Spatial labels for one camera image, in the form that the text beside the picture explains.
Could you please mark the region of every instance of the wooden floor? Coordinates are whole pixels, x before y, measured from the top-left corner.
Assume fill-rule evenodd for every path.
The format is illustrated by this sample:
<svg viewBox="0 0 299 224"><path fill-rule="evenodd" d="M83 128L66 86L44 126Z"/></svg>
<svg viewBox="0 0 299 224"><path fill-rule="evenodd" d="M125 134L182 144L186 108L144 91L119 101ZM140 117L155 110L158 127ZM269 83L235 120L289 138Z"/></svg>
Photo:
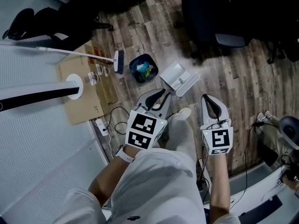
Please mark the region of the wooden floor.
<svg viewBox="0 0 299 224"><path fill-rule="evenodd" d="M229 175L244 170L248 130L259 112L269 110L279 118L287 114L299 115L299 63L285 59L268 65L269 50L256 40L252 40L248 47L233 50L229 56L210 48L203 51L199 59L192 59L190 53L194 45L184 29L173 28L175 21L182 21L181 0L146 0L124 13L102 13L100 20L113 24L114 31L97 30L94 39L106 47L108 54L114 54L115 49L125 50L124 77L115 78L119 102L111 109L122 106L130 111L138 97L147 91L158 88L171 91L159 76L144 85L134 81L128 65L143 53L151 55L159 72L174 62L179 62L191 73L197 71L201 74L200 80L182 98L172 92L171 111L177 112L184 107L192 109L188 121L194 130L197 156L201 157L201 96L211 94L228 107L234 127L234 147L227 155ZM127 118L122 109L117 109L113 112L112 124L127 121ZM248 166L260 161L254 136L252 132L247 150ZM124 140L124 135L114 132L113 153ZM110 157L106 143L103 146ZM209 158L207 168L211 172L210 162Z"/></svg>

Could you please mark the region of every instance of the wrist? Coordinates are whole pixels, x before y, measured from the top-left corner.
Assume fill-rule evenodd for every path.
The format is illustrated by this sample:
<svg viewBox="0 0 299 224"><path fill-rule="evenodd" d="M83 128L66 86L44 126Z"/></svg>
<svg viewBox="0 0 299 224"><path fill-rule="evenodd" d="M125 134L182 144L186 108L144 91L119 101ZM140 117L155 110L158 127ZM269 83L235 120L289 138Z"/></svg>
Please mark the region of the wrist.
<svg viewBox="0 0 299 224"><path fill-rule="evenodd" d="M125 147L123 148L123 151L129 155L132 158L135 158L136 154L140 151L141 149L136 148L136 147L132 147L130 145L125 145Z"/></svg>

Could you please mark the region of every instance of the white t-shirt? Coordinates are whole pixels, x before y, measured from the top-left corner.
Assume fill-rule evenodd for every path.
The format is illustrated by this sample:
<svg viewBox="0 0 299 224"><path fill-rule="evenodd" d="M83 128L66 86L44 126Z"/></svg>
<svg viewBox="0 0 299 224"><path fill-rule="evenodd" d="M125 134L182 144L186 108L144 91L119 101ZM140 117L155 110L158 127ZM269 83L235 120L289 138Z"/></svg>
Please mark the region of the white t-shirt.
<svg viewBox="0 0 299 224"><path fill-rule="evenodd" d="M140 151L117 184L106 221L96 197L72 190L54 224L205 224L191 158L161 148ZM225 215L216 224L240 224Z"/></svg>

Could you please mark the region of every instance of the shoe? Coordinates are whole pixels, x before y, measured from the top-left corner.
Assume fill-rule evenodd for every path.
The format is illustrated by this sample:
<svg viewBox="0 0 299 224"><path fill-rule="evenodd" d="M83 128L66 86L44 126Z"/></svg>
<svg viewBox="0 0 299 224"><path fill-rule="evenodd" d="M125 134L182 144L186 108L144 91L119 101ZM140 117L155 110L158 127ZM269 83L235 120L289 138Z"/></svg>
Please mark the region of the shoe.
<svg viewBox="0 0 299 224"><path fill-rule="evenodd" d="M263 115L263 113L258 113L257 117L256 117L256 122L260 123L260 122L265 122L266 117ZM260 127L255 127L256 128L256 133L257 134L261 134L262 133L262 129Z"/></svg>
<svg viewBox="0 0 299 224"><path fill-rule="evenodd" d="M181 109L178 113L181 115L181 117L182 117L184 120L186 120L186 119L188 119L188 117L191 115L192 110L191 110L190 108L183 108L183 109Z"/></svg>
<svg viewBox="0 0 299 224"><path fill-rule="evenodd" d="M265 113L264 113L264 116L265 116L267 119L270 119L273 115L270 113L269 110L266 110Z"/></svg>

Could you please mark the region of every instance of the broom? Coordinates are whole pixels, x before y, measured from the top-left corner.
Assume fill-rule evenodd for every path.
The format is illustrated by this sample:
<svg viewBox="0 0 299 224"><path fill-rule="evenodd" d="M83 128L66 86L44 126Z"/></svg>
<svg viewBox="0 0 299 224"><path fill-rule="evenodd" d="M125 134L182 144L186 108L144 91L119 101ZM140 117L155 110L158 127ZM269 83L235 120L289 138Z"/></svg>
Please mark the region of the broom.
<svg viewBox="0 0 299 224"><path fill-rule="evenodd" d="M106 60L113 62L114 65L114 71L119 74L123 74L123 67L124 67L124 50L117 50L114 54L114 58L106 58L106 57L101 57L101 56L95 56L95 55L90 55L90 54L85 54L85 53L80 53L80 52L75 52L75 51L69 51L69 50L60 50L60 49L53 49L53 48L47 48L47 47L36 47L38 50L42 51L54 51L54 52L61 52L61 53L66 53L66 54L75 54L79 56L88 56L92 58L97 58L101 60Z"/></svg>

